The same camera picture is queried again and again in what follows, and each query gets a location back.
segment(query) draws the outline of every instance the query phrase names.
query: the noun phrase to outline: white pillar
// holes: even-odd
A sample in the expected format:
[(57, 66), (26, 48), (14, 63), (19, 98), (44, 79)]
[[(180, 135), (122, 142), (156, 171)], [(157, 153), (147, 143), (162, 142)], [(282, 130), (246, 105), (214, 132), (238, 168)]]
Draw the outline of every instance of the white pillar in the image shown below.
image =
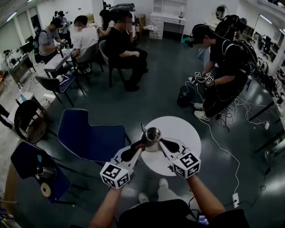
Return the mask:
[(16, 27), (16, 31), (17, 31), (20, 43), (21, 43), (21, 45), (25, 45), (25, 40), (24, 40), (23, 34), (21, 32), (17, 16), (14, 17), (14, 23), (15, 23), (15, 27)]
[(269, 67), (268, 74), (271, 76), (275, 75), (277, 70), (279, 69), (279, 67), (283, 63), (284, 59), (285, 59), (285, 36), (284, 36), (284, 39), (283, 39), (282, 44), (280, 46), (280, 49), (279, 49), (273, 63)]
[(92, 0), (94, 20), (97, 24), (101, 24), (100, 11), (104, 9), (103, 0)]
[(28, 26), (29, 26), (30, 32), (32, 33), (32, 36), (35, 38), (36, 34), (34, 31), (32, 20), (30, 19), (29, 10), (26, 10), (26, 13), (27, 13)]

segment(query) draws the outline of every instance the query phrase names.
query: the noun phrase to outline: man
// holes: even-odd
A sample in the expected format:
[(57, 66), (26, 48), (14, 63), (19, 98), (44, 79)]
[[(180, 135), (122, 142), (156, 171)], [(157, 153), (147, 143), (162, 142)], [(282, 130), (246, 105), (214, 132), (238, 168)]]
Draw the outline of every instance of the man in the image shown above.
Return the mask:
[(83, 55), (91, 45), (98, 41), (97, 30), (86, 26), (87, 21), (87, 16), (84, 15), (78, 16), (74, 21), (74, 27), (78, 32), (74, 35), (73, 57)]
[(60, 47), (56, 47), (54, 43), (54, 40), (57, 43), (61, 43), (57, 32), (57, 28), (60, 27), (60, 24), (60, 19), (54, 18), (50, 25), (41, 31), (39, 35), (39, 54), (44, 64), (47, 64), (57, 54), (57, 49), (60, 49)]
[(70, 29), (69, 29), (69, 23), (66, 17), (64, 17), (63, 11), (58, 12), (58, 18), (60, 19), (60, 27), (58, 28), (59, 37), (60, 39), (67, 40), (68, 46), (70, 48), (73, 48)]
[(133, 70), (130, 80), (126, 80), (126, 91), (137, 91), (137, 86), (143, 73), (147, 69), (147, 52), (135, 48), (133, 43), (132, 14), (120, 10), (115, 16), (115, 26), (112, 28), (105, 42), (105, 51), (109, 57), (109, 64), (113, 68)]
[(237, 15), (227, 15), (216, 27), (215, 33), (231, 41), (233, 41), (234, 36), (236, 39), (240, 39), (246, 24), (245, 18), (240, 19)]
[[(210, 227), (248, 228), (249, 224), (242, 209), (226, 212), (224, 206), (202, 183), (193, 175), (187, 179), (193, 195), (209, 222)], [(147, 196), (139, 194), (140, 205), (124, 212), (118, 221), (118, 228), (202, 228), (204, 225), (186, 218), (191, 214), (187, 204), (169, 189), (166, 179), (159, 183), (158, 202), (149, 202)], [(90, 228), (109, 228), (112, 225), (123, 188), (111, 188), (102, 205), (94, 215)]]
[(192, 30), (193, 44), (202, 48), (210, 47), (210, 61), (201, 76), (211, 72), (218, 64), (219, 76), (210, 84), (206, 84), (204, 104), (195, 103), (198, 110), (194, 115), (208, 121), (211, 117), (224, 110), (244, 88), (250, 73), (248, 64), (244, 64), (240, 46), (214, 33), (208, 26), (199, 24)]

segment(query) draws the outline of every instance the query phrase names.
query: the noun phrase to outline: gray floor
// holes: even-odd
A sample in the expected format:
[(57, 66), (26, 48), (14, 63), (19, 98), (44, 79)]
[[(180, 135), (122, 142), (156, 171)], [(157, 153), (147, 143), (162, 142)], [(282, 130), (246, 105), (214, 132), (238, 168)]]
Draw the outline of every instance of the gray floor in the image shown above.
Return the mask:
[[(164, 39), (163, 41), (146, 41), (139, 45), (149, 53), (148, 68), (139, 83), (141, 89), (135, 93), (125, 92), (117, 72), (114, 72), (113, 88), (108, 86), (108, 69), (101, 73), (98, 65), (91, 75), (92, 86), (81, 80), (86, 96), (83, 96), (75, 86), (69, 91), (76, 108), (89, 111), (90, 124), (120, 124), (125, 126), (131, 140), (137, 141), (141, 134), (139, 122), (147, 124), (161, 116), (176, 116), (188, 121), (199, 133), (202, 152), (202, 166), (200, 178), (221, 200), (223, 204), (232, 202), (232, 194), (237, 185), (235, 171), (237, 162), (222, 152), (211, 139), (209, 129), (192, 115), (193, 108), (180, 108), (177, 103), (179, 88), (194, 72), (201, 71), (202, 61), (197, 60), (197, 49), (181, 45), (178, 41)], [(270, 102), (270, 96), (263, 88), (252, 81), (245, 92), (247, 100), (258, 105)], [(64, 105), (57, 100), (48, 111), (50, 118), (55, 122), (51, 126), (56, 131), (62, 112), (70, 108), (70, 104), (62, 96)], [(196, 102), (201, 102), (198, 95)], [(257, 112), (260, 107), (252, 107)], [(264, 152), (254, 154), (254, 150), (261, 147), (272, 136), (277, 134), (282, 126), (274, 124), (277, 112), (274, 108), (263, 114), (261, 120), (269, 120), (271, 125), (266, 131), (264, 125), (253, 125), (245, 120), (245, 109), (239, 106), (232, 125), (227, 132), (219, 121), (211, 120), (211, 130), (220, 146), (233, 153), (240, 161), (238, 170), (240, 201), (252, 203), (259, 194), (263, 184), (264, 173), (268, 165), (264, 159)], [(93, 162), (78, 160), (63, 146), (48, 134), (38, 143), (50, 155), (58, 158), (61, 164), (73, 168), (78, 173), (65, 171), (71, 182), (86, 186), (90, 191), (70, 189), (62, 200), (75, 201), (75, 207), (61, 204), (50, 204), (41, 195), (40, 189), (33, 178), (21, 180), (16, 190), (17, 206), (16, 220), (23, 227), (62, 227), (70, 225), (88, 227), (88, 223), (104, 199), (107, 186), (99, 177), (101, 167)], [(150, 170), (141, 160), (135, 169), (135, 177), (123, 190), (122, 200), (116, 217), (137, 204), (138, 193), (145, 192), (151, 200), (157, 199), (158, 180), (162, 176)], [(181, 177), (167, 178), (170, 188), (178, 195), (192, 195), (189, 187)], [(275, 165), (266, 177), (266, 190), (260, 196), (254, 207), (243, 203), (246, 218), (251, 227), (268, 228), (281, 227), (285, 219), (285, 159)]]

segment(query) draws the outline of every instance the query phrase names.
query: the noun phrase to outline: dark blue chair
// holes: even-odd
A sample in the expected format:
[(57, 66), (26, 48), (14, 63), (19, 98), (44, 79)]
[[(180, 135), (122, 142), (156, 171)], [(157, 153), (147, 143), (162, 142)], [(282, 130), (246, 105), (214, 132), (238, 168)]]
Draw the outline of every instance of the dark blue chair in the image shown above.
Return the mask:
[(90, 125), (88, 116), (87, 110), (66, 109), (61, 117), (57, 138), (75, 156), (100, 164), (124, 148), (125, 139), (131, 145), (123, 126)]
[(45, 77), (40, 77), (40, 76), (35, 76), (35, 78), (38, 80), (38, 82), (45, 89), (53, 91), (54, 95), (56, 96), (56, 98), (58, 99), (58, 101), (60, 103), (62, 103), (62, 101), (59, 99), (59, 97), (57, 96), (56, 93), (65, 94), (65, 96), (67, 97), (67, 99), (70, 102), (71, 106), (74, 107), (73, 102), (71, 101), (70, 97), (67, 94), (67, 89), (75, 81), (83, 94), (84, 94), (84, 91), (83, 91), (82, 87), (79, 84), (79, 81), (78, 81), (78, 79), (76, 77), (76, 73), (75, 72), (74, 73), (68, 73), (66, 76), (69, 77), (69, 80), (67, 80), (66, 82), (64, 82), (61, 85), (60, 85), (59, 80), (57, 78), (45, 78)]
[[(36, 179), (38, 185), (41, 187), (42, 183), (49, 185), (51, 194), (48, 200), (51, 203), (72, 204), (74, 202), (59, 201), (59, 199), (66, 193), (66, 191), (72, 186), (83, 190), (87, 188), (80, 187), (71, 184), (66, 175), (62, 172), (58, 164), (54, 159), (49, 156), (43, 149), (34, 146), (28, 142), (21, 142), (11, 155), (11, 162), (13, 163), (17, 173), (22, 179), (33, 177)], [(54, 179), (42, 178), (38, 180), (36, 178), (37, 167), (42, 165), (44, 167), (50, 167), (56, 169), (56, 177)]]

